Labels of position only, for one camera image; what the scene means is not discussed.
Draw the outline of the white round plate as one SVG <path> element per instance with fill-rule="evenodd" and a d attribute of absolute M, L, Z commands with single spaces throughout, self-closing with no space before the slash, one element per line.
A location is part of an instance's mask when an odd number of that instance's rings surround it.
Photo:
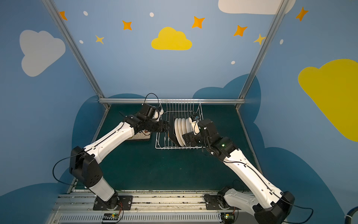
<path fill-rule="evenodd" d="M 182 119 L 181 120 L 181 127 L 183 134 L 187 134 L 192 132 L 192 125 L 189 121 L 189 119 Z"/>
<path fill-rule="evenodd" d="M 185 142 L 183 135 L 187 134 L 186 119 L 182 119 L 182 118 L 178 119 L 178 129 L 182 141 Z"/>
<path fill-rule="evenodd" d="M 196 120 L 192 121 L 191 118 L 186 119 L 186 132 L 187 133 L 193 132 L 194 134 L 197 134 L 195 130 L 196 124 L 197 124 Z"/>
<path fill-rule="evenodd" d="M 183 147 L 183 146 L 184 146 L 184 143 L 183 143 L 183 141 L 181 140 L 181 135 L 180 135 L 180 132 L 179 132 L 178 121 L 179 121 L 178 118 L 176 118 L 175 121 L 174 121 L 174 130 L 175 130 L 175 135 L 176 135 L 176 138 L 177 138 L 177 141 L 178 141 L 179 145 L 180 145 L 181 147 Z"/>

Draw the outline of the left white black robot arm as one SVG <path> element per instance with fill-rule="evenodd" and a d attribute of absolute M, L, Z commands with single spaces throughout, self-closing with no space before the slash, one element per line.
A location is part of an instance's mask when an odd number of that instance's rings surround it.
<path fill-rule="evenodd" d="M 69 172 L 96 196 L 104 210 L 120 210 L 118 193 L 103 177 L 100 163 L 115 148 L 141 131 L 163 133 L 169 129 L 169 123 L 162 120 L 164 113 L 160 106 L 143 103 L 135 115 L 124 116 L 124 119 L 99 140 L 71 151 Z"/>

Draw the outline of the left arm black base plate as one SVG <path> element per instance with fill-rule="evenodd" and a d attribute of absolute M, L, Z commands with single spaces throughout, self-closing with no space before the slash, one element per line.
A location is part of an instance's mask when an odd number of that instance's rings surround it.
<path fill-rule="evenodd" d="M 129 211 L 132 206 L 133 196 L 114 195 L 109 201 L 104 201 L 100 197 L 96 197 L 93 210 L 94 211 Z"/>

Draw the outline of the right small circuit board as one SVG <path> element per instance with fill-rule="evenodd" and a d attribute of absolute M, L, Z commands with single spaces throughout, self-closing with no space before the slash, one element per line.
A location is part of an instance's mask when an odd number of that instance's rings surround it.
<path fill-rule="evenodd" d="M 221 213 L 221 224 L 233 224 L 235 216 L 232 213 Z"/>

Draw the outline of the black square floral plate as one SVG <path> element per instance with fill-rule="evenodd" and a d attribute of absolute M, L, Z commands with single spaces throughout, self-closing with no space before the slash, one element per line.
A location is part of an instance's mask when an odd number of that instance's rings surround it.
<path fill-rule="evenodd" d="M 128 138 L 126 141 L 149 141 L 151 133 L 137 133 L 136 135 Z"/>
<path fill-rule="evenodd" d="M 151 137 L 151 132 L 144 130 L 144 131 L 138 132 L 132 138 L 133 139 L 150 139 L 150 137 Z"/>

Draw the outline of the left small circuit board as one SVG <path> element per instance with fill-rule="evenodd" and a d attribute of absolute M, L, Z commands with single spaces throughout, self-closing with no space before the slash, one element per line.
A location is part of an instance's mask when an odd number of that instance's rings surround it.
<path fill-rule="evenodd" d="M 102 216 L 101 223 L 102 224 L 115 224 L 119 221 L 118 213 L 105 213 Z"/>

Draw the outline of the aluminium mounting rail base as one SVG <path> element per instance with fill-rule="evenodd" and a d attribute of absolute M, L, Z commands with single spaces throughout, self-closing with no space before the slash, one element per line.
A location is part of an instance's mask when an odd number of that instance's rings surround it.
<path fill-rule="evenodd" d="M 94 211 L 96 196 L 88 190 L 59 195 L 48 224 L 101 224 L 105 213 L 118 213 L 116 224 L 220 224 L 221 213 L 232 213 L 235 224 L 255 224 L 243 210 L 207 210 L 203 196 L 212 190 L 123 190 L 133 196 L 129 211 Z"/>

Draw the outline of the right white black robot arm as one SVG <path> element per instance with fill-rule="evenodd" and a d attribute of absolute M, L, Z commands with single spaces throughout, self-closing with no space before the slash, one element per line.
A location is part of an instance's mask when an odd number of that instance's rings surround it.
<path fill-rule="evenodd" d="M 295 207 L 295 197 L 282 191 L 265 178 L 228 137 L 222 137 L 210 119 L 176 120 L 178 137 L 187 147 L 204 147 L 212 156 L 228 166 L 250 189 L 252 195 L 225 187 L 218 192 L 223 209 L 238 208 L 252 215 L 259 224 L 283 224 Z"/>

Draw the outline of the aluminium frame back bar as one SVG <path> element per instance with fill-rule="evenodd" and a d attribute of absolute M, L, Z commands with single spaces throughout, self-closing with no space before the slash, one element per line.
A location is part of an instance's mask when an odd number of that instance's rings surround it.
<path fill-rule="evenodd" d="M 245 99 L 135 99 L 135 98 L 100 98 L 99 103 L 101 104 L 141 104 L 141 103 L 192 103 L 192 104 L 244 104 Z"/>

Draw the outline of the aluminium frame post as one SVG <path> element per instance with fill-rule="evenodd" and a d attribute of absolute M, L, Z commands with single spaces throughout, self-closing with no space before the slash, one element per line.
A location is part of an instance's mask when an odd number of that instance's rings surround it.
<path fill-rule="evenodd" d="M 268 49 L 279 29 L 279 26 L 282 23 L 282 20 L 286 14 L 286 9 L 289 6 L 290 1 L 289 0 L 284 0 L 281 1 L 278 10 L 273 18 L 272 23 L 270 24 L 270 27 L 266 33 L 266 38 L 264 39 L 263 43 L 261 44 L 261 47 L 259 49 L 258 55 L 255 59 L 255 62 L 253 64 L 253 67 L 243 85 L 243 88 L 240 92 L 240 95 L 238 97 L 238 104 L 242 105 L 245 103 L 245 98 L 247 93 L 249 92 L 249 89 L 260 69 L 260 66 L 262 64 L 262 62 L 264 61 L 264 58 L 268 52 Z"/>
<path fill-rule="evenodd" d="M 42 0 L 45 8 L 49 12 L 51 18 L 53 19 L 55 25 L 59 29 L 60 33 L 62 34 L 64 40 L 68 44 L 71 52 L 73 53 L 75 59 L 77 60 L 78 64 L 80 65 L 82 71 L 84 72 L 85 76 L 87 77 L 89 83 L 91 84 L 93 90 L 97 94 L 99 98 L 105 98 L 103 91 L 101 90 L 97 80 L 95 79 L 92 71 L 90 70 L 87 62 L 85 61 L 84 56 L 80 52 L 79 47 L 77 46 L 75 39 L 73 38 L 72 34 L 70 33 L 65 20 L 61 17 L 60 12 L 54 1 L 49 0 Z"/>

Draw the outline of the small circuit board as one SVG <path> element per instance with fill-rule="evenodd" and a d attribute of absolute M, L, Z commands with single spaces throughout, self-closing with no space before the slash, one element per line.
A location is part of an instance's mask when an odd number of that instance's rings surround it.
<path fill-rule="evenodd" d="M 115 224 L 119 221 L 118 213 L 105 213 L 102 216 L 101 223 L 102 224 Z"/>
<path fill-rule="evenodd" d="M 221 213 L 221 224 L 233 224 L 235 216 L 232 213 Z"/>

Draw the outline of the aluminium frame right post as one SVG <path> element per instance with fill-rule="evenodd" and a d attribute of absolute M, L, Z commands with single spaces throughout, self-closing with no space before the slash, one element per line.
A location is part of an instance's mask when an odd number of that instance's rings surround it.
<path fill-rule="evenodd" d="M 249 92 L 249 89 L 260 69 L 260 66 L 262 64 L 262 62 L 264 61 L 264 58 L 268 52 L 268 49 L 279 29 L 279 26 L 282 23 L 282 20 L 286 14 L 286 9 L 289 6 L 290 1 L 289 0 L 284 0 L 281 1 L 278 10 L 273 18 L 272 23 L 270 24 L 270 27 L 266 33 L 266 38 L 264 39 L 263 43 L 261 44 L 261 47 L 259 49 L 258 55 L 255 59 L 255 62 L 253 64 L 253 67 L 243 85 L 243 88 L 240 92 L 240 95 L 238 97 L 238 104 L 242 105 L 245 103 L 245 98 L 247 93 Z"/>

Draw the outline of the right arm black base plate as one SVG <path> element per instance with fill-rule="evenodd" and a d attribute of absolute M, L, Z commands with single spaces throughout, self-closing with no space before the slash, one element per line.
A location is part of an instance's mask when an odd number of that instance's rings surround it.
<path fill-rule="evenodd" d="M 229 206 L 221 195 L 205 194 L 203 199 L 207 210 L 240 210 L 237 207 Z"/>

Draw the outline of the aluminium frame left post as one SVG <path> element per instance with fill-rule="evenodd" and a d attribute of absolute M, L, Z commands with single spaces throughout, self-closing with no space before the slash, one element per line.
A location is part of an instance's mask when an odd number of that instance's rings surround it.
<path fill-rule="evenodd" d="M 93 90 L 97 94 L 99 98 L 105 98 L 103 91 L 101 90 L 97 80 L 95 79 L 92 71 L 90 70 L 87 62 L 85 61 L 84 56 L 80 52 L 79 47 L 77 46 L 75 39 L 73 38 L 72 34 L 70 33 L 65 20 L 61 17 L 60 12 L 54 1 L 49 0 L 42 0 L 45 8 L 49 12 L 51 18 L 53 19 L 55 25 L 59 29 L 60 33 L 62 34 L 64 40 L 68 44 L 71 52 L 73 53 L 75 59 L 77 60 L 78 64 L 80 65 L 82 71 L 84 72 L 85 76 L 87 77 L 89 83 L 91 84 Z"/>

